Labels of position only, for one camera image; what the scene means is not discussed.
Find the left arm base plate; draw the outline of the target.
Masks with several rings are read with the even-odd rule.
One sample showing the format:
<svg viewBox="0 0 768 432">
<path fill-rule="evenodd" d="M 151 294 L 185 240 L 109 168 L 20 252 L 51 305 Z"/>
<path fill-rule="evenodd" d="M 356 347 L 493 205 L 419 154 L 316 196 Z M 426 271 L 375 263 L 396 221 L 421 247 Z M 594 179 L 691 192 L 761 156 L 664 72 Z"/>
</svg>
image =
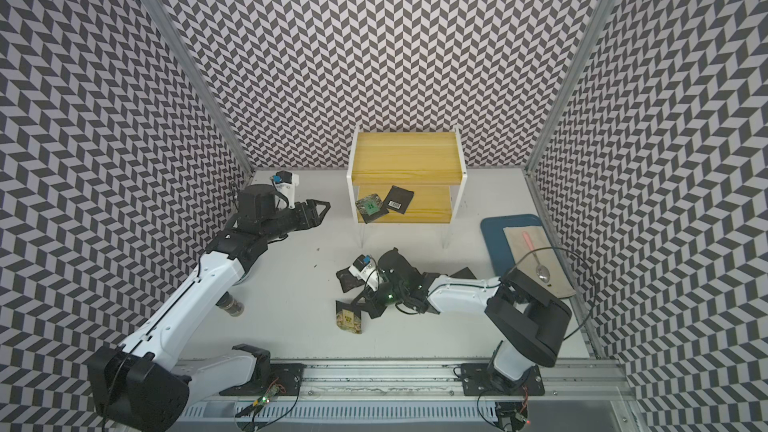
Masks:
<svg viewBox="0 0 768 432">
<path fill-rule="evenodd" d="M 276 385 L 277 395 L 295 397 L 303 379 L 305 365 L 302 363 L 278 363 L 271 365 L 267 372 L 256 370 L 244 384 L 230 387 L 219 393 L 222 397 L 263 396 L 269 386 Z"/>
</svg>

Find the green floral tea bag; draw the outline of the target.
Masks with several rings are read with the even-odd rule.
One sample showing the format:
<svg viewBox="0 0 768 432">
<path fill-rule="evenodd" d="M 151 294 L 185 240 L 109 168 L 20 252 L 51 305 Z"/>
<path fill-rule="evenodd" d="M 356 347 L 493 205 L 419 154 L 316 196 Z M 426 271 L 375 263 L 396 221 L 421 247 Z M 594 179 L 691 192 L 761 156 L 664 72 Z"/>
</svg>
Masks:
<svg viewBox="0 0 768 432">
<path fill-rule="evenodd" d="M 355 206 L 361 220 L 365 224 L 375 222 L 389 212 L 377 193 L 358 199 L 355 202 Z"/>
</svg>

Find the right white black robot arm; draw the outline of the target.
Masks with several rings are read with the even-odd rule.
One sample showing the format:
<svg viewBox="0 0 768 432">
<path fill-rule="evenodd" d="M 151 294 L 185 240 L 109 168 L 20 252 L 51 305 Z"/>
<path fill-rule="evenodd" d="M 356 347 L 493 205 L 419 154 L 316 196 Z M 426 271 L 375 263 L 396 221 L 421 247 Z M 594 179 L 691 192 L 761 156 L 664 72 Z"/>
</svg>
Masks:
<svg viewBox="0 0 768 432">
<path fill-rule="evenodd" d="M 360 334 L 362 315 L 375 319 L 394 307 L 406 315 L 465 313 L 487 317 L 502 335 L 490 372 L 519 383 L 533 367 L 553 367 L 567 327 L 570 308 L 518 267 L 480 279 L 467 267 L 451 274 L 422 273 L 393 248 L 375 259 L 360 255 L 336 272 L 344 293 L 358 294 L 336 303 L 336 324 Z"/>
</svg>

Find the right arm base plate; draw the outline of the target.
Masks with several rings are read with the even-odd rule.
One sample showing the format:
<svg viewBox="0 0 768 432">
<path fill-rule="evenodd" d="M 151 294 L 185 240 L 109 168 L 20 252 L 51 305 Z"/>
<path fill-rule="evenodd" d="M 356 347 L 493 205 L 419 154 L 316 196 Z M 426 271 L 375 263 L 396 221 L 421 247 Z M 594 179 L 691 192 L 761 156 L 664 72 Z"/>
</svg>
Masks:
<svg viewBox="0 0 768 432">
<path fill-rule="evenodd" d="M 468 397 L 480 395 L 529 396 L 545 395 L 543 378 L 538 366 L 531 367 L 519 379 L 509 379 L 489 363 L 462 363 L 454 369 L 463 393 Z"/>
</svg>

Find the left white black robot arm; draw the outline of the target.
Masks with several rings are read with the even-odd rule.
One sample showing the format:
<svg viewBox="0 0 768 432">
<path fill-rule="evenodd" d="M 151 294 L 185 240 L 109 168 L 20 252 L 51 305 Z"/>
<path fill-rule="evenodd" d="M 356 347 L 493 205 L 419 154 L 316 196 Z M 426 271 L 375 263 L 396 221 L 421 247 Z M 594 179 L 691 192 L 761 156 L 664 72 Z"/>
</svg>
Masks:
<svg viewBox="0 0 768 432">
<path fill-rule="evenodd" d="M 322 224 L 327 201 L 295 198 L 296 183 L 275 177 L 245 187 L 223 229 L 182 285 L 117 346 L 85 362 L 96 413 L 138 431 L 166 431 L 189 405 L 229 389 L 270 388 L 270 354 L 239 345 L 211 359 L 183 363 L 180 354 L 209 312 L 229 309 L 242 282 L 269 245 Z"/>
</svg>

